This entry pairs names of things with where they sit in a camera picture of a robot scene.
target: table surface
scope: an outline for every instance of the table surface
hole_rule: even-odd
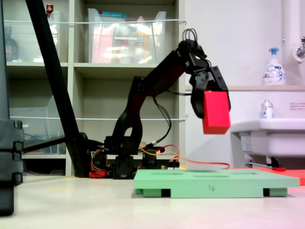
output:
[[[0,229],[304,229],[305,187],[286,198],[141,198],[133,180],[24,177]]]

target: green board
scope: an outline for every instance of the green board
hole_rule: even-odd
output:
[[[140,169],[135,194],[171,198],[286,197],[299,179],[260,170],[152,170]]]

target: shelf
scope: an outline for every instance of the shelf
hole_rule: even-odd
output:
[[[116,156],[117,155],[107,155],[107,159],[108,160],[114,160]],[[160,159],[170,160],[172,157],[173,157],[173,155],[170,155],[170,154],[168,154],[168,155],[159,155],[159,156],[157,156],[157,159],[159,159],[159,160]],[[142,160],[142,155],[133,155],[133,158],[135,160]]]
[[[10,79],[47,79],[44,63],[7,62]],[[61,63],[63,77],[68,78],[68,63]]]
[[[66,159],[65,154],[23,154],[22,159]]]
[[[191,85],[186,85],[186,90],[192,90]],[[229,91],[305,91],[304,86],[292,86],[292,85],[272,85],[272,86],[228,86]]]
[[[84,79],[132,80],[147,76],[157,64],[75,63],[75,71]]]
[[[116,5],[174,5],[176,0],[85,0],[93,4],[116,4]]]

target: clear plastic container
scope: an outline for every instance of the clear plastic container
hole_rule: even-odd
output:
[[[10,118],[22,121],[25,146],[64,135],[53,96],[51,97],[47,107],[11,108]],[[35,152],[30,152],[29,154],[65,153],[66,147],[65,144],[62,143]]]
[[[51,33],[60,61],[67,62],[68,25],[60,21],[61,13],[53,12],[49,18]],[[4,28],[7,61],[43,62],[32,23],[5,21]]]
[[[164,21],[103,23],[97,10],[88,13],[89,22],[101,22],[89,24],[89,62],[144,64],[164,59]],[[166,12],[159,12],[156,20],[165,16]]]

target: sink basin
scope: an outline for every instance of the sink basin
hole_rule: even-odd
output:
[[[273,118],[245,121],[230,131],[241,137],[248,154],[280,157],[305,157],[305,119]]]

